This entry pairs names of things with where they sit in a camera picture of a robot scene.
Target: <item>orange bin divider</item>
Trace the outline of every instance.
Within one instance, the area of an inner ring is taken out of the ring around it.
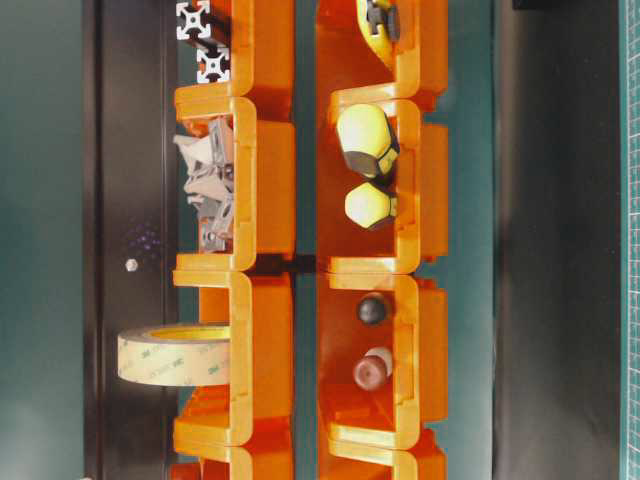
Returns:
[[[369,231],[344,212],[347,193],[365,181],[344,161],[335,130],[340,111],[318,135],[318,262],[335,273],[408,274],[422,260],[446,255],[449,242],[448,130],[422,123],[409,100],[376,103],[396,128],[395,193],[398,215],[393,226]]]
[[[293,406],[293,303],[288,274],[176,270],[197,287],[200,323],[229,324],[230,383],[198,387],[174,424],[174,443],[247,443],[254,432],[288,428]]]
[[[208,122],[233,116],[235,215],[233,253],[178,254],[178,270],[243,271],[258,254],[293,257],[296,234],[295,129],[261,120],[246,98],[210,98],[177,106],[177,117],[194,134]]]
[[[192,480],[182,473],[188,470],[193,472],[193,480],[293,480],[293,448],[288,430],[257,433],[242,447],[184,441],[176,443],[175,449],[200,457],[200,463],[172,466],[171,480]]]
[[[214,16],[231,19],[230,80],[178,88],[176,106],[246,96],[263,118],[289,120],[295,76],[294,0],[211,3]]]
[[[319,480],[445,480],[447,457],[431,430],[409,451],[328,440],[319,426]]]
[[[333,108],[409,98],[434,110],[448,82],[447,0],[395,0],[400,40],[393,71],[366,44],[355,0],[319,0],[316,18],[318,115]]]
[[[407,450],[425,422],[448,414],[447,294],[406,275],[318,274],[318,399],[331,440]],[[359,300],[376,291],[393,300],[392,319],[368,326]],[[365,392],[353,380],[371,348],[393,352],[391,381]]]

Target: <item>yellow tape core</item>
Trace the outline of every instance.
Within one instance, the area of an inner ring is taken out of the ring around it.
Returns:
[[[229,340],[231,331],[228,326],[194,326],[163,328],[149,332],[152,337],[163,340]]]

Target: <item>cutting mat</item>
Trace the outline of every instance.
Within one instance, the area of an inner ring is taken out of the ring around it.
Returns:
[[[622,109],[621,479],[640,479],[640,0],[620,4]]]

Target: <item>black metal panel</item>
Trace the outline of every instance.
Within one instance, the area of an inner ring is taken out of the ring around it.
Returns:
[[[618,2],[500,8],[494,476],[617,478]]]
[[[116,339],[177,321],[175,2],[92,0],[84,23],[86,473],[164,478],[176,392],[118,379]]]

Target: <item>3m tape roll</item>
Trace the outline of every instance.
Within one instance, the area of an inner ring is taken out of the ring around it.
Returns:
[[[118,376],[145,385],[229,383],[229,327],[172,325],[118,335]]]

